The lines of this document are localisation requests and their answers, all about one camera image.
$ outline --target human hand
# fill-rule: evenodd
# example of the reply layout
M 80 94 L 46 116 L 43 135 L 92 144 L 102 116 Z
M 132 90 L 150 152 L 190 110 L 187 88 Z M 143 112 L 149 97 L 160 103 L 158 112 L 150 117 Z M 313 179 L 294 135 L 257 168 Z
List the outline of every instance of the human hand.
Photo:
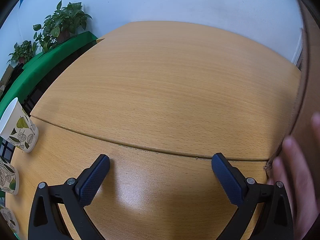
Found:
M 311 126 L 320 146 L 320 113 L 314 113 Z M 276 157 L 272 163 L 272 178 L 268 184 L 282 181 L 287 191 L 294 227 L 294 239 L 301 240 L 309 231 L 319 215 L 313 179 L 300 146 L 292 136 L 287 136 L 282 143 L 284 155 Z M 290 187 L 284 163 L 290 169 L 293 188 Z

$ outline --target textured blue pad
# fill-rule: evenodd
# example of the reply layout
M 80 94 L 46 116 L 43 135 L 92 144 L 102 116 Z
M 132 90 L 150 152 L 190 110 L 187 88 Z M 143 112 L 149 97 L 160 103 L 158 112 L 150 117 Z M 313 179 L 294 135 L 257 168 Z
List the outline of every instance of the textured blue pad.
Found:
M 84 207 L 91 204 L 109 169 L 110 159 L 105 155 L 79 189 L 79 204 L 81 206 Z
M 244 200 L 242 188 L 219 155 L 212 156 L 211 166 L 230 202 L 237 206 L 241 205 Z

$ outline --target blue gripper pad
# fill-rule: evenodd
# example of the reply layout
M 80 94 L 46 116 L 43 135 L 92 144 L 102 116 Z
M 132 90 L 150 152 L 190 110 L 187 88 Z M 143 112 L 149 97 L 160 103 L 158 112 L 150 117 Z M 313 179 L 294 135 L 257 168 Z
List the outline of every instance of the blue gripper pad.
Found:
M 91 167 L 80 174 L 75 190 L 79 198 L 79 204 L 82 207 L 91 204 L 109 169 L 109 157 L 100 154 Z
M 212 156 L 211 166 L 230 202 L 240 206 L 244 200 L 243 191 L 231 172 L 231 169 L 233 169 L 231 164 L 226 160 L 222 153 L 216 153 Z

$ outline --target wall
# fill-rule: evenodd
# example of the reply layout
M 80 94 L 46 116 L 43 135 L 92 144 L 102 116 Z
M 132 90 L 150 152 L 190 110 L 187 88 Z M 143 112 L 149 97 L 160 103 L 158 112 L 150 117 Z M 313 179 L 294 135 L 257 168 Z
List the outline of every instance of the wall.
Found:
M 34 24 L 43 23 L 60 0 L 24 0 L 0 30 L 0 75 L 18 41 L 33 40 Z M 294 62 L 302 20 L 296 0 L 62 0 L 82 1 L 87 30 L 97 37 L 132 21 L 192 22 L 239 33 Z

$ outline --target plant pot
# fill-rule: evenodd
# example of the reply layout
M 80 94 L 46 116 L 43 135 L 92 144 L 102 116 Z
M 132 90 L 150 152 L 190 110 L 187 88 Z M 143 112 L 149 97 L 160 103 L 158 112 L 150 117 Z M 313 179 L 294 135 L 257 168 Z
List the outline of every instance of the plant pot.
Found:
M 70 39 L 70 31 L 64 30 L 60 32 L 59 36 L 57 37 L 58 44 L 64 43 L 66 40 Z
M 24 65 L 26 63 L 26 57 L 20 57 L 18 61 Z

